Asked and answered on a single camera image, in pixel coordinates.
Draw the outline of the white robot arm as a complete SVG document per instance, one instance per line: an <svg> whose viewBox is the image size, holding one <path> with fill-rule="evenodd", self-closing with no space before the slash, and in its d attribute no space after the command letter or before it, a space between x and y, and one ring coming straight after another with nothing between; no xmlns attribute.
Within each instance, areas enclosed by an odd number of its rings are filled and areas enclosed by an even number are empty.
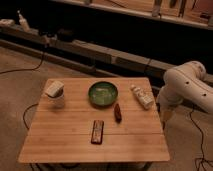
<svg viewBox="0 0 213 171"><path fill-rule="evenodd" d="M213 87L204 82L206 69L199 61L189 61L168 69L156 102L159 104L163 125L172 117L173 111L187 99L208 114L213 114Z"/></svg>

